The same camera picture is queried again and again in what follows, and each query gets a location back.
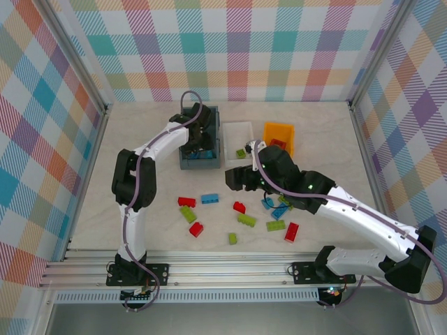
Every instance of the gray bin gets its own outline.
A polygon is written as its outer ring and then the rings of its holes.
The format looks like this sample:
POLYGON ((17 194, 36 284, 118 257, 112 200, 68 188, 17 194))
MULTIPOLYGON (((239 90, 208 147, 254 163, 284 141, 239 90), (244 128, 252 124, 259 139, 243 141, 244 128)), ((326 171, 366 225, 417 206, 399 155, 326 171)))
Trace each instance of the gray bin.
MULTIPOLYGON (((187 159, 186 155, 179 149, 180 169, 181 170, 199 170, 199 169, 219 169, 221 167, 221 150, 219 139, 220 118, 217 106, 210 107, 211 109, 211 124, 207 128, 207 132, 213 139, 214 149, 212 155, 214 158, 210 159, 187 159)), ((191 111, 190 107, 184 108, 182 114, 188 115, 191 111)))

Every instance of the red lego brick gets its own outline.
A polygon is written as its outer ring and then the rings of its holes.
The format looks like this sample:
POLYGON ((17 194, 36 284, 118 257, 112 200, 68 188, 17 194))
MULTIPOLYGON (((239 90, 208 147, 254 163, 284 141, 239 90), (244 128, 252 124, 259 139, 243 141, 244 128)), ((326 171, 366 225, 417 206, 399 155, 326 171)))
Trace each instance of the red lego brick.
POLYGON ((241 202, 235 202, 235 204, 233 205, 233 209, 235 211, 242 213, 242 214, 245 214, 245 210, 246 210, 244 204, 242 204, 241 202))
POLYGON ((281 149, 286 150, 287 143, 282 142, 280 140, 273 139, 273 140, 270 141, 270 145, 277 145, 281 149))
POLYGON ((188 206, 194 208, 196 206, 196 199, 179 197, 178 203, 179 206, 188 206))
POLYGON ((296 233, 298 232, 298 227, 296 223, 291 222, 290 225, 288 225, 286 237, 284 238, 287 242, 293 243, 295 241, 296 233))
POLYGON ((194 223, 191 228, 189 228, 189 232, 194 235, 194 237, 200 235, 202 231, 203 226, 199 222, 194 223))

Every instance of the green lego brick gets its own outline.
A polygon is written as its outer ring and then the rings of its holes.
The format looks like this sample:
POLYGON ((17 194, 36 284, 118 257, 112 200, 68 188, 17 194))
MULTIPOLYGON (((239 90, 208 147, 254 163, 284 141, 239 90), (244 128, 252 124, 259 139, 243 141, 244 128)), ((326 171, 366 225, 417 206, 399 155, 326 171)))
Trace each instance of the green lego brick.
POLYGON ((284 222, 284 220, 267 222, 268 232, 274 232, 275 230, 283 230, 283 229, 286 229, 286 223, 284 222))
POLYGON ((245 154, 244 149, 236 150, 236 156, 237 156, 237 158, 245 158, 246 154, 245 154))
POLYGON ((228 239, 230 240, 231 246, 237 243, 237 237, 234 232, 231 232, 230 234, 228 234, 228 239))
POLYGON ((290 204, 289 201, 287 201, 286 199, 284 199, 284 196, 283 196, 283 195, 281 195, 281 196, 278 198, 278 200, 279 200, 279 202, 283 202, 284 204, 286 204, 286 205, 288 206, 288 210, 289 210, 289 211, 291 211, 291 210, 293 209, 293 206, 290 204))
POLYGON ((250 227, 254 227, 254 225, 256 224, 256 219, 252 218, 251 216, 245 215, 245 214, 239 214, 237 216, 237 221, 241 222, 245 225, 248 225, 250 227))
POLYGON ((180 211, 184 216, 184 218, 186 219, 186 221, 188 221, 188 223, 192 223, 195 220, 197 220, 197 216, 194 214, 193 211, 191 211, 191 208, 189 208, 188 206, 180 207, 180 211))

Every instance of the orange bin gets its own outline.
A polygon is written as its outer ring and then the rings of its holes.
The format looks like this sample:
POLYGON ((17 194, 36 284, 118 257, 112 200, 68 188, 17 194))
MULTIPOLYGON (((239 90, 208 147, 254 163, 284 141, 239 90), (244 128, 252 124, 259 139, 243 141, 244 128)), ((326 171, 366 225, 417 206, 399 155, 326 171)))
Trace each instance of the orange bin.
POLYGON ((266 145, 270 142, 280 140, 286 143, 286 151, 293 157, 293 138, 295 137, 295 127, 292 124, 275 124, 273 122, 265 122, 263 141, 266 145))

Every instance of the white bin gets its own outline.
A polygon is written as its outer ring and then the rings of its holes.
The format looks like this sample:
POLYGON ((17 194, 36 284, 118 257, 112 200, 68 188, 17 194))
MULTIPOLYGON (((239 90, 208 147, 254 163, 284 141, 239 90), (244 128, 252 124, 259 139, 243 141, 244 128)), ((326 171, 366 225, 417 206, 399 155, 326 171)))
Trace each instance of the white bin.
POLYGON ((243 149, 245 144, 253 140, 251 122, 223 122, 223 155, 226 168, 250 165, 251 155, 238 159, 236 150, 243 149))

